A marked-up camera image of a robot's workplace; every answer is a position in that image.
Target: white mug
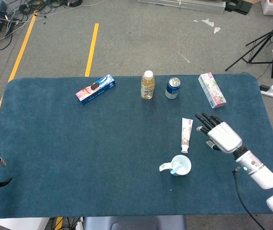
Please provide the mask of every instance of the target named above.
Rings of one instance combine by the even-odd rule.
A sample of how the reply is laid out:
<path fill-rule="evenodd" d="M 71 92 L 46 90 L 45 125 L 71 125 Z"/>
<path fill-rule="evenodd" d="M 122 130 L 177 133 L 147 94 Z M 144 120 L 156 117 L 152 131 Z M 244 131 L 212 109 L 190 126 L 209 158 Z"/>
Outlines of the white mug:
<path fill-rule="evenodd" d="M 169 169 L 172 175 L 183 176 L 190 172 L 191 167 L 192 165 L 189 158 L 183 155 L 177 155 L 174 156 L 171 162 L 160 165 L 159 170 L 161 172 L 165 169 Z"/>

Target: gray chair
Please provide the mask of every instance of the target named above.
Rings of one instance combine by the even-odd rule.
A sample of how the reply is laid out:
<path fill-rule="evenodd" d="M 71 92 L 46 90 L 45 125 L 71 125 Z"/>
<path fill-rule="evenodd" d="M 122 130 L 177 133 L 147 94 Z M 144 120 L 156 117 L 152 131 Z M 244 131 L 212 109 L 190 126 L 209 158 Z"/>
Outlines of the gray chair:
<path fill-rule="evenodd" d="M 183 215 L 85 217 L 84 230 L 186 230 Z"/>

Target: cup handle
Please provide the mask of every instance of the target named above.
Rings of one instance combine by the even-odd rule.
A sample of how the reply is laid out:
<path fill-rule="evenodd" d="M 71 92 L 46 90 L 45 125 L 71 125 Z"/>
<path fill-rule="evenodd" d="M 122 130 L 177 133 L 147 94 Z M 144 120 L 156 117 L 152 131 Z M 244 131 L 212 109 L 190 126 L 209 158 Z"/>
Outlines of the cup handle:
<path fill-rule="evenodd" d="M 166 170 L 166 169 L 172 169 L 170 162 L 169 163 L 164 163 L 164 164 L 160 165 L 160 167 L 159 167 L 160 172 L 163 171 L 163 170 Z"/>

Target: white paper scrap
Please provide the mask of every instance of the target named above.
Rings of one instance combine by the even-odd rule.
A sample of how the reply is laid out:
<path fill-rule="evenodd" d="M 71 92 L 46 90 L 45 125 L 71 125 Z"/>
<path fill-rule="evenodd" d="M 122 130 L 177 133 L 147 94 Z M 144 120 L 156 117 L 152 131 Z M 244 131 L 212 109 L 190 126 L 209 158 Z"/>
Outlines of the white paper scrap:
<path fill-rule="evenodd" d="M 209 25 L 211 27 L 214 26 L 214 22 L 210 22 L 208 18 L 206 20 L 202 20 L 202 22 L 206 23 L 207 25 Z"/>
<path fill-rule="evenodd" d="M 221 30 L 221 28 L 219 28 L 219 27 L 215 27 L 214 28 L 214 33 L 216 34 L 218 31 L 220 31 Z"/>

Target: plastic bottle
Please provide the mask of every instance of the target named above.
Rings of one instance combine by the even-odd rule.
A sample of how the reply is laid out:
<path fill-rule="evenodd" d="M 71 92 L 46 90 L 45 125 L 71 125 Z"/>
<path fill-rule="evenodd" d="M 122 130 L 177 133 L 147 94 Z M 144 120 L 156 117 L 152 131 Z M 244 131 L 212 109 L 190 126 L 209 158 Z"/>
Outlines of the plastic bottle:
<path fill-rule="evenodd" d="M 141 80 L 141 97 L 151 99 L 155 89 L 155 76 L 152 71 L 147 70 Z"/>

